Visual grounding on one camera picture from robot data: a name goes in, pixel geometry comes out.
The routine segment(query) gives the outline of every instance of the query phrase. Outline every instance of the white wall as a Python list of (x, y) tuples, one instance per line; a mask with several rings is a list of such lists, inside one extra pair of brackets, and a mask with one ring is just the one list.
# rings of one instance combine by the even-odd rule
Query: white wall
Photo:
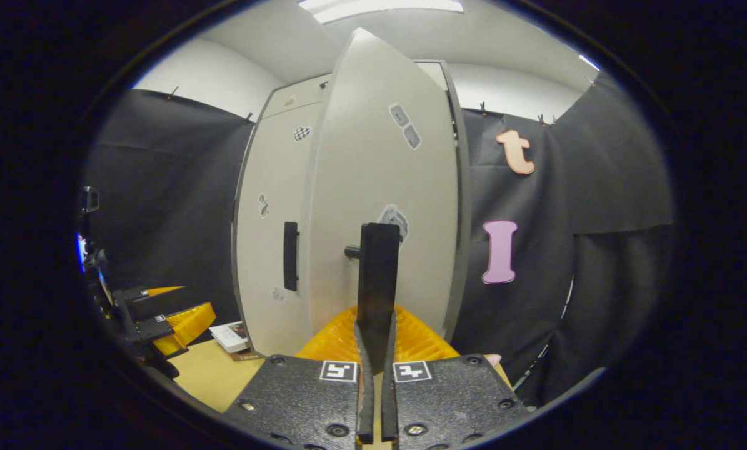
[(549, 123), (584, 94), (534, 75), (496, 67), (450, 62), (448, 71), (462, 108), (479, 109), (484, 102), (487, 111), (534, 120), (542, 114)]
[(197, 100), (251, 120), (259, 119), (265, 100), (284, 82), (236, 51), (193, 39), (142, 77), (135, 89), (170, 93)]

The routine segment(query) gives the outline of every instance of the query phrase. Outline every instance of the black curtain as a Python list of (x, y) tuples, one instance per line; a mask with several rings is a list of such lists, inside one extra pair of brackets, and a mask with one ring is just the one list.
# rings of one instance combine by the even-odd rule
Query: black curtain
[[(471, 259), (453, 337), (498, 353), (529, 405), (615, 364), (668, 292), (679, 242), (664, 151), (604, 71), (555, 124), (464, 111), (473, 183)], [(536, 169), (512, 171), (497, 134), (518, 131)], [(484, 284), (490, 220), (517, 224), (508, 284)]]
[(230, 231), (252, 128), (153, 91), (133, 89), (117, 102), (84, 170), (84, 183), (101, 194), (91, 231), (113, 288), (184, 285), (193, 301), (213, 304), (216, 324), (239, 320)]

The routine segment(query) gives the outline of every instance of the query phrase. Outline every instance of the yellow plastic object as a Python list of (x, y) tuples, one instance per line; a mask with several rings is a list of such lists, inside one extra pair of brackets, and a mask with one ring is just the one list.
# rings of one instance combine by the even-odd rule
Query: yellow plastic object
[(173, 335), (153, 341), (154, 345), (164, 356), (173, 355), (187, 348), (187, 344), (207, 330), (215, 318), (213, 305), (209, 302), (168, 316), (166, 319), (173, 327)]
[[(395, 362), (435, 361), (456, 358), (456, 352), (420, 319), (396, 305), (396, 355)], [(318, 361), (359, 362), (359, 348), (354, 336), (356, 307), (352, 307), (331, 320), (296, 355)]]
[(181, 289), (184, 286), (174, 286), (174, 287), (157, 287), (156, 289), (148, 289), (148, 296), (158, 296), (159, 294), (164, 293), (170, 293), (170, 291), (175, 291), (176, 289)]

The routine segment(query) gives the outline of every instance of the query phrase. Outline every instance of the pink letter i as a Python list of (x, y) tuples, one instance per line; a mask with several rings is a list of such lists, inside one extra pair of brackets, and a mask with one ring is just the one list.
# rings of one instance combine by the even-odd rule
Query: pink letter i
[(487, 222), (484, 230), (490, 234), (490, 263), (481, 280), (485, 284), (509, 283), (515, 279), (513, 271), (513, 233), (515, 222), (495, 220)]

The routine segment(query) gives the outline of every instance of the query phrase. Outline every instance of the ceiling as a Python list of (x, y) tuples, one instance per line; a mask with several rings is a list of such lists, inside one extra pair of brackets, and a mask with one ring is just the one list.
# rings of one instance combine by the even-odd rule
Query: ceiling
[(428, 9), (372, 12), (321, 25), (296, 0), (269, 0), (201, 38), (227, 46), (286, 83), (333, 70), (345, 42), (364, 28), (411, 59), (444, 59), (521, 71), (584, 92), (596, 70), (550, 34), (487, 0), (461, 0), (464, 14)]

